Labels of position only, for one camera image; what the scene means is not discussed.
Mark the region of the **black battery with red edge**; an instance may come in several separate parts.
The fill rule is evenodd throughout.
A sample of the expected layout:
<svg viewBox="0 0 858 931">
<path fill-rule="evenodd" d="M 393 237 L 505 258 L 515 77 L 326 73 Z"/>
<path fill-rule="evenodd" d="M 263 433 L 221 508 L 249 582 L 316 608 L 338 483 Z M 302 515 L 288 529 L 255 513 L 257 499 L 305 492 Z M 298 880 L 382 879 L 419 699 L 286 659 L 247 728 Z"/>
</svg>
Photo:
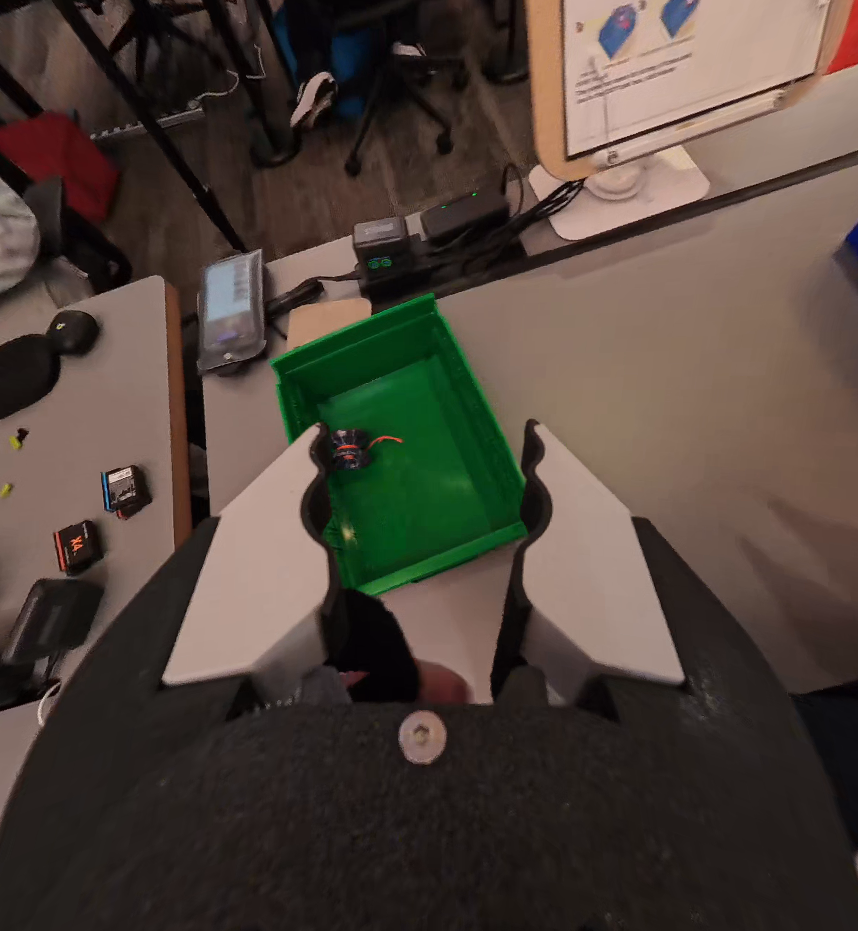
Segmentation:
<svg viewBox="0 0 858 931">
<path fill-rule="evenodd" d="M 65 576 L 79 576 L 99 563 L 105 554 L 97 523 L 83 519 L 52 534 L 56 561 Z"/>
</svg>

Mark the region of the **phone in clear pouch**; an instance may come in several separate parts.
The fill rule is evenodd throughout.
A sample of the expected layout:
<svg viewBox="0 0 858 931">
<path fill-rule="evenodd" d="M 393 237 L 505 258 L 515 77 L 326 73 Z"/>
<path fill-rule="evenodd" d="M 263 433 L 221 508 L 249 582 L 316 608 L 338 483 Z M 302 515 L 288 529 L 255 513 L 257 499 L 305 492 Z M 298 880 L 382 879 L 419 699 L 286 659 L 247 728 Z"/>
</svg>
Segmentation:
<svg viewBox="0 0 858 931">
<path fill-rule="evenodd" d="M 267 344 L 262 251 L 238 253 L 208 265 L 198 298 L 201 376 L 262 355 Z"/>
</svg>

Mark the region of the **brown cardboard piece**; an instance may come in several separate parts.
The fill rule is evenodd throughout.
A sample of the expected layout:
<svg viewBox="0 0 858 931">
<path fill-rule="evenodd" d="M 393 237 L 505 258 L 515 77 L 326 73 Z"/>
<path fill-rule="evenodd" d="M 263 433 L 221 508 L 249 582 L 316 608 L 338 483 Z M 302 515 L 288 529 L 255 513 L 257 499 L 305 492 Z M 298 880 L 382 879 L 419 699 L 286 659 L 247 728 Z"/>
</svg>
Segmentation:
<svg viewBox="0 0 858 931">
<path fill-rule="evenodd" d="M 285 352 L 367 320 L 371 311 L 371 302 L 364 297 L 301 305 L 288 315 Z"/>
</svg>

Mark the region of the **black computer mouse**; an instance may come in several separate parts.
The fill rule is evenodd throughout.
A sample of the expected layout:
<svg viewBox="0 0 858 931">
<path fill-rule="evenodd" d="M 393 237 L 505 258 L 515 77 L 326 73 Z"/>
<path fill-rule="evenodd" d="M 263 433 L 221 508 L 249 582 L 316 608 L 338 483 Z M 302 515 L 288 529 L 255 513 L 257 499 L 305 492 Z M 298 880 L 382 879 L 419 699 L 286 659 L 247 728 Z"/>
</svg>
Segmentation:
<svg viewBox="0 0 858 931">
<path fill-rule="evenodd" d="M 64 308 L 51 319 L 45 335 L 58 355 L 82 356 L 97 343 L 100 326 L 91 314 Z"/>
</svg>

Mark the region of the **black battery charger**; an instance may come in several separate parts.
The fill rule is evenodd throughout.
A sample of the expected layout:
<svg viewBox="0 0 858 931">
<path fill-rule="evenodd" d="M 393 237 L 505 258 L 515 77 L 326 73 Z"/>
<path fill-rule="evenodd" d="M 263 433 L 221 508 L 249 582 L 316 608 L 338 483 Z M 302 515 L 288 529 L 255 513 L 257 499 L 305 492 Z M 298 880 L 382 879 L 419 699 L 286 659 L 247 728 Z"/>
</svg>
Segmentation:
<svg viewBox="0 0 858 931">
<path fill-rule="evenodd" d="M 370 299 L 409 291 L 430 277 L 425 241 L 402 217 L 356 224 L 352 246 L 361 293 Z"/>
</svg>

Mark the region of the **grey desk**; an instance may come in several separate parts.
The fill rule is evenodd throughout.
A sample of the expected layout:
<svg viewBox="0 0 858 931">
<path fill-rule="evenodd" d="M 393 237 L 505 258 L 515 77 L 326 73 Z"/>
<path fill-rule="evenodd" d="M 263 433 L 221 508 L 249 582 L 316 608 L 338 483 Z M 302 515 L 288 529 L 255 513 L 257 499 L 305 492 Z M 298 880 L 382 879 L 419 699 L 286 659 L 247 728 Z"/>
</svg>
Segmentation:
<svg viewBox="0 0 858 931">
<path fill-rule="evenodd" d="M 362 172 L 343 170 L 351 124 L 330 123 L 304 138 L 285 167 L 260 174 L 257 218 L 265 254 L 279 259 L 339 239 L 353 225 L 412 214 L 501 179 L 506 164 L 537 162 L 528 83 L 493 86 L 469 59 L 464 92 L 431 97 L 453 122 L 454 151 L 439 156 L 432 124 L 403 103 L 382 112 L 362 151 Z M 712 190 L 756 184 L 858 150 L 858 65 L 825 78 L 796 105 L 706 136 L 688 146 Z"/>
<path fill-rule="evenodd" d="M 858 679 L 858 153 L 435 296 L 505 438 L 546 425 L 791 692 Z"/>
</svg>

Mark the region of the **black metal table frame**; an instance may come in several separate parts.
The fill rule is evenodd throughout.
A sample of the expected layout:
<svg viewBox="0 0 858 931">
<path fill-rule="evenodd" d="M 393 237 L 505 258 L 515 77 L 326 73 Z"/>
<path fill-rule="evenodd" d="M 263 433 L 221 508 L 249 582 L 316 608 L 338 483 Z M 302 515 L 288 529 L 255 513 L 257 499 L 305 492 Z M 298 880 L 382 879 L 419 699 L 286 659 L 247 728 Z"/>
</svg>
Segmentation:
<svg viewBox="0 0 858 931">
<path fill-rule="evenodd" d="M 0 2 L 0 15 L 29 5 L 30 2 Z M 97 33 L 82 14 L 78 2 L 55 1 L 53 6 L 100 72 L 133 111 L 146 134 L 167 158 L 180 180 L 186 184 L 204 215 L 209 218 L 231 247 L 240 252 L 247 252 L 247 246 L 230 223 L 214 192 L 191 169 L 179 148 L 155 117 L 143 94 L 127 78 L 114 61 L 107 46 L 97 37 Z M 260 76 L 252 71 L 247 53 L 236 36 L 228 13 L 228 3 L 206 1 L 202 3 L 202 7 L 209 17 L 213 30 L 222 41 L 229 64 L 236 70 L 238 86 L 249 96 L 250 110 L 260 127 L 260 138 L 249 149 L 253 165 L 259 169 L 273 169 L 287 164 L 299 153 L 302 140 L 290 128 L 276 129 L 273 126 L 260 88 Z M 7 99 L 27 115 L 37 115 L 43 110 L 2 64 L 0 64 L 0 90 Z"/>
</svg>

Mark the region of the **black office chair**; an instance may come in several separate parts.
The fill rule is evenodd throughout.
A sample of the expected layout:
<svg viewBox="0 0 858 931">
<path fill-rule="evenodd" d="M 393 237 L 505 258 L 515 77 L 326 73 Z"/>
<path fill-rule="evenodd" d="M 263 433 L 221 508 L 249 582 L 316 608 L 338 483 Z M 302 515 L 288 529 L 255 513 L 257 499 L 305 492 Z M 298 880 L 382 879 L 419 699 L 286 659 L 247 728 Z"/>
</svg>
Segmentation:
<svg viewBox="0 0 858 931">
<path fill-rule="evenodd" d="M 389 105 L 406 99 L 414 104 L 437 127 L 435 150 L 446 157 L 454 149 L 453 127 L 449 118 L 423 93 L 432 78 L 449 73 L 451 87 L 462 92 L 469 83 L 469 71 L 462 55 L 443 54 L 428 56 L 397 55 L 387 27 L 389 17 L 407 10 L 421 10 L 420 1 L 353 2 L 352 6 L 336 12 L 333 18 L 334 34 L 375 27 L 379 36 L 379 54 L 374 76 L 365 99 L 365 107 L 358 123 L 351 150 L 345 158 L 345 173 L 356 178 L 362 171 L 362 151 L 375 120 Z"/>
</svg>

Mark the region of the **black power adapter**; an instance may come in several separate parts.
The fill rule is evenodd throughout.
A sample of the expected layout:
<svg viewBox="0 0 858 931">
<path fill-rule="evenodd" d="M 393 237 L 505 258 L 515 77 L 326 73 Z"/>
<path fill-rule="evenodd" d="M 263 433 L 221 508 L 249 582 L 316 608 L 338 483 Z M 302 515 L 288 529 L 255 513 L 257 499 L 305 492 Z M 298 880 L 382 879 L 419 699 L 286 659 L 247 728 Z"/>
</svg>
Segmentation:
<svg viewBox="0 0 858 931">
<path fill-rule="evenodd" d="M 446 246 L 467 235 L 499 228 L 510 215 L 509 201 L 498 188 L 472 191 L 424 210 L 420 216 L 423 239 L 434 247 Z"/>
</svg>

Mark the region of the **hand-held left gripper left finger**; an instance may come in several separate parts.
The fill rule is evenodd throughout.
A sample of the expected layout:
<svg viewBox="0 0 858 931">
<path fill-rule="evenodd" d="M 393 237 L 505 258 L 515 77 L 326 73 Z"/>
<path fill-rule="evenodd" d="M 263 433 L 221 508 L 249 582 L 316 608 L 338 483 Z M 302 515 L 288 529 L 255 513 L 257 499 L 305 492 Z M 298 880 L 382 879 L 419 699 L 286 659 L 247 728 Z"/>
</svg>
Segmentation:
<svg viewBox="0 0 858 931">
<path fill-rule="evenodd" d="M 291 700 L 325 664 L 329 635 L 342 634 L 323 537 L 330 464 L 330 431 L 314 424 L 222 509 L 164 685 L 246 677 L 262 700 Z"/>
</svg>

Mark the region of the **computer monitor with white stand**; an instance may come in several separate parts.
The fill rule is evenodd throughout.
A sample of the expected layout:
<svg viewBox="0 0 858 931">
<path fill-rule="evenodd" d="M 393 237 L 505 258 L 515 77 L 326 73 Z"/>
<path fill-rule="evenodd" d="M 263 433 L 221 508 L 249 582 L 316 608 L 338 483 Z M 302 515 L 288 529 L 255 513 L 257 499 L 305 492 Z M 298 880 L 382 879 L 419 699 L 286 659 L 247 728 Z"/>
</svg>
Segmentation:
<svg viewBox="0 0 858 931">
<path fill-rule="evenodd" d="M 853 2 L 525 2 L 537 165 L 566 242 L 707 198 L 686 145 L 796 103 L 824 77 Z"/>
</svg>

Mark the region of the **small motor with red wire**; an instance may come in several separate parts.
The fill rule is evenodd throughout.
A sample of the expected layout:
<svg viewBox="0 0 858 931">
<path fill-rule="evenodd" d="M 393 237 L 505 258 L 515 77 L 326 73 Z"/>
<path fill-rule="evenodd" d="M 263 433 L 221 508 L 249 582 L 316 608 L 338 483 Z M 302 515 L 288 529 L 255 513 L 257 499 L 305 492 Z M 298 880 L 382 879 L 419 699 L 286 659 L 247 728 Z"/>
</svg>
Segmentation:
<svg viewBox="0 0 858 931">
<path fill-rule="evenodd" d="M 373 461 L 374 450 L 382 444 L 402 444 L 397 436 L 371 436 L 363 429 L 337 429 L 330 435 L 332 465 L 339 471 L 359 471 Z"/>
</svg>

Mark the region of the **green plastic bin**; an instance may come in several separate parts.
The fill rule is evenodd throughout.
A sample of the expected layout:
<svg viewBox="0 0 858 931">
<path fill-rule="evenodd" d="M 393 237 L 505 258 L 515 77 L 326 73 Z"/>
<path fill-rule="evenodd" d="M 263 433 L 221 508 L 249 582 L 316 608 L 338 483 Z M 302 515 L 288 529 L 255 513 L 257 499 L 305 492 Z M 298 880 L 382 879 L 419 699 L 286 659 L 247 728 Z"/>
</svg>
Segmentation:
<svg viewBox="0 0 858 931">
<path fill-rule="evenodd" d="M 330 468 L 325 539 L 342 585 L 370 596 L 520 540 L 525 480 L 451 327 L 427 294 L 276 357 L 286 438 L 365 436 Z"/>
</svg>

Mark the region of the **black battery with blue edge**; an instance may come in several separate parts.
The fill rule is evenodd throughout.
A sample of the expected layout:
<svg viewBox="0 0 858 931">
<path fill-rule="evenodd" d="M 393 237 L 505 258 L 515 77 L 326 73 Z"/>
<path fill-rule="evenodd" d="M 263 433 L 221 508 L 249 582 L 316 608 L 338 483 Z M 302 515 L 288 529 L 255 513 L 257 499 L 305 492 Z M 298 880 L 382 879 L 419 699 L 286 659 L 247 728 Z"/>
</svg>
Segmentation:
<svg viewBox="0 0 858 931">
<path fill-rule="evenodd" d="M 104 510 L 120 520 L 130 519 L 153 501 L 146 475 L 138 465 L 102 471 L 100 486 Z"/>
</svg>

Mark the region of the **grey table with wooden edge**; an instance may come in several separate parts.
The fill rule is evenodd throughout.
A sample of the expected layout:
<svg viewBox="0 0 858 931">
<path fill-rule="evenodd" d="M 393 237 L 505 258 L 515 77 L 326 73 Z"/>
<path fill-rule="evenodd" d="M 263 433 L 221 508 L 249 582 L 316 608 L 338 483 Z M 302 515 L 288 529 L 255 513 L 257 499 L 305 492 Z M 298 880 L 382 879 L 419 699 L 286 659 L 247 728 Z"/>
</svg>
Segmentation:
<svg viewBox="0 0 858 931">
<path fill-rule="evenodd" d="M 53 532 L 92 519 L 104 545 L 85 574 L 104 595 L 86 643 L 59 668 L 66 678 L 191 530 L 177 291 L 153 275 L 74 309 L 96 318 L 97 343 L 63 361 L 44 399 L 0 422 L 0 436 L 31 431 L 10 466 L 0 462 L 16 482 L 0 502 L 0 650 L 32 584 L 63 577 Z M 104 510 L 100 473 L 130 465 L 143 469 L 153 501 L 120 520 Z"/>
</svg>

